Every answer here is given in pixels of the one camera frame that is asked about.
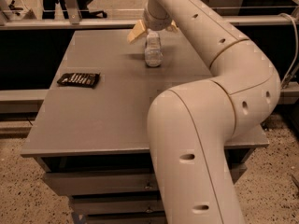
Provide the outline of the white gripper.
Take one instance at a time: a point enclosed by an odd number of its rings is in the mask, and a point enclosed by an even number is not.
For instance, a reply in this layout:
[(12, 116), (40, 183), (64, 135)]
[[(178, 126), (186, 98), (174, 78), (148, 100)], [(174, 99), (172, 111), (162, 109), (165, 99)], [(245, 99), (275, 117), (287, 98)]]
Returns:
[(153, 31), (165, 29), (167, 32), (176, 33), (178, 27), (166, 10), (156, 1), (148, 0), (145, 5), (143, 20), (138, 20), (127, 36), (129, 44), (134, 43), (138, 38), (147, 32), (147, 27)]

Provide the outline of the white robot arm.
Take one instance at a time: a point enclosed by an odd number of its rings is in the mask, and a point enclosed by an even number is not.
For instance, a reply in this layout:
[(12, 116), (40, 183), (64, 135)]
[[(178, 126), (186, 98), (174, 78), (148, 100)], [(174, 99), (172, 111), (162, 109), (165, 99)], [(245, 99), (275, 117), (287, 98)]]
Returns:
[(149, 108), (149, 150), (168, 224), (245, 224), (224, 154), (280, 96), (275, 66), (200, 0), (149, 0), (128, 35), (177, 24), (212, 76), (163, 91)]

